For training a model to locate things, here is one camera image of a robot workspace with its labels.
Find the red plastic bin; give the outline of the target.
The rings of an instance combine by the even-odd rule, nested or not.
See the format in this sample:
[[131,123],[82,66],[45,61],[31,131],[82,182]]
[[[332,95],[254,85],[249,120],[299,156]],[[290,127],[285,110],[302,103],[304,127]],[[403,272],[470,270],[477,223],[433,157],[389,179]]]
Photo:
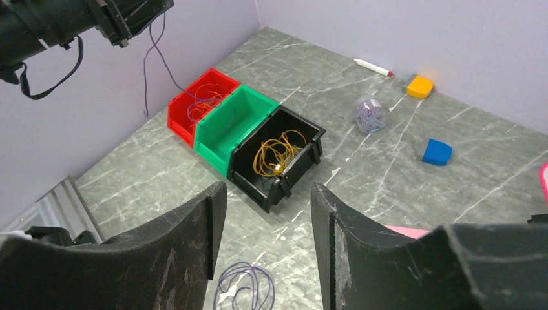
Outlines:
[[167,127],[193,148],[198,123],[239,86],[239,81],[210,68],[168,104]]

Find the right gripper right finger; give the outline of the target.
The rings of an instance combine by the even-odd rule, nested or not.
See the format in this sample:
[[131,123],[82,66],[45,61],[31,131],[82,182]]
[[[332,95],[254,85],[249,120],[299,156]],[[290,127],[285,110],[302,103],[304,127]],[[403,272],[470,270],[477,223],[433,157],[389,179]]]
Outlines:
[[546,309],[547,225],[442,225],[396,232],[311,188],[325,309]]

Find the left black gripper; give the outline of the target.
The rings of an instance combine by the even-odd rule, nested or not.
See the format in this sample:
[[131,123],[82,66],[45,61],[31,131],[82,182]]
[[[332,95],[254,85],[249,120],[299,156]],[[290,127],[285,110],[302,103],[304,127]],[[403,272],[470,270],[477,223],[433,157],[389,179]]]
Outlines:
[[174,6],[173,0],[88,0],[95,28],[114,46],[126,47],[160,15]]

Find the green plastic bin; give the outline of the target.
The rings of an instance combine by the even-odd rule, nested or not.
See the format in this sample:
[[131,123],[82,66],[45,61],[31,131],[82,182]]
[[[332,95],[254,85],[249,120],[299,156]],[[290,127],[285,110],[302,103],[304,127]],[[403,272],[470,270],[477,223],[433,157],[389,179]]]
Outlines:
[[198,122],[194,150],[227,176],[234,149],[278,106],[277,101],[240,85]]

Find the yellow cube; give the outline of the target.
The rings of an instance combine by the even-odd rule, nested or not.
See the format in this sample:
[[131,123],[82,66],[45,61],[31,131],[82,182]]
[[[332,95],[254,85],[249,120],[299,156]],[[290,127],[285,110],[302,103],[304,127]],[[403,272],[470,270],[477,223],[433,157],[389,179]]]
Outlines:
[[403,88],[405,94],[418,99],[427,98],[433,89],[434,83],[431,80],[417,74],[412,74]]

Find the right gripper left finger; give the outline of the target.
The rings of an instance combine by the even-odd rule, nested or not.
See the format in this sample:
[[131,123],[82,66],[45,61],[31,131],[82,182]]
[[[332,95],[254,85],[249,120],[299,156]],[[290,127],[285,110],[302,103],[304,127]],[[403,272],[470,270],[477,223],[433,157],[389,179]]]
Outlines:
[[201,309],[213,279],[227,187],[213,183],[101,244],[66,229],[1,236],[2,309]]

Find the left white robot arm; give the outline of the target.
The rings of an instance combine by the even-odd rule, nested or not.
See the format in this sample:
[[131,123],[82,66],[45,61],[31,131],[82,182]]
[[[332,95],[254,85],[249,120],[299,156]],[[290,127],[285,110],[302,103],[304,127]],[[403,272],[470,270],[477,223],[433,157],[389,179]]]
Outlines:
[[77,41],[78,58],[67,75],[71,77],[83,61],[81,33],[95,28],[112,45],[126,47],[173,5],[173,0],[1,1],[1,79],[20,86],[26,97],[40,100],[55,87],[31,94],[28,58],[55,45],[68,50]]

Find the black plastic bin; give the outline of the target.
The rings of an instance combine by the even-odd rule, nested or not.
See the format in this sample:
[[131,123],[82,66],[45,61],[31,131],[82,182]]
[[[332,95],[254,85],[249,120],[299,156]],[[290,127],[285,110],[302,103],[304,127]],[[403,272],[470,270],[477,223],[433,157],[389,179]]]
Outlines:
[[281,105],[234,149],[227,178],[269,212],[321,162],[325,132]]

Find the blue block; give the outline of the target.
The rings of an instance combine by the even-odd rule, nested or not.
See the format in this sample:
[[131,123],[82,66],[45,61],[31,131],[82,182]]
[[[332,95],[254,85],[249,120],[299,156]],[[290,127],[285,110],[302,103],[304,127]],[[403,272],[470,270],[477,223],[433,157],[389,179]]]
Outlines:
[[452,147],[437,139],[428,138],[419,148],[417,158],[423,163],[435,166],[445,166],[449,163],[453,154]]

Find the white marker pen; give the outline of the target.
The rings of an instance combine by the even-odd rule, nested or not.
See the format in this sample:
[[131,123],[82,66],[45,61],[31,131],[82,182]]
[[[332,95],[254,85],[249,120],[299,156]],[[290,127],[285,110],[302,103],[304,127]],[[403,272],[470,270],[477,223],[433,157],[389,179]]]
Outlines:
[[367,61],[364,61],[362,59],[357,59],[357,58],[353,58],[353,61],[361,66],[361,67],[364,67],[364,68],[367,68],[368,70],[371,70],[375,73],[378,73],[378,74],[381,74],[383,76],[386,76],[386,77],[392,77],[394,74],[392,71],[388,70],[388,69],[385,69],[385,68],[382,68],[382,67],[379,67],[375,64],[372,64],[372,63],[369,63]]

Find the pink framed whiteboard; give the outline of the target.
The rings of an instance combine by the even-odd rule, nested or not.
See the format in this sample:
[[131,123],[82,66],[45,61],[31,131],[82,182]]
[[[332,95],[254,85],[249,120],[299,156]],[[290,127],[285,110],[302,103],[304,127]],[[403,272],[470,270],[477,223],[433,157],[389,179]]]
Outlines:
[[539,170],[539,174],[538,174],[540,185],[541,185],[543,195],[544,195],[544,198],[545,198],[546,202],[548,201],[547,170],[548,170],[548,162],[546,162],[542,165],[541,169]]

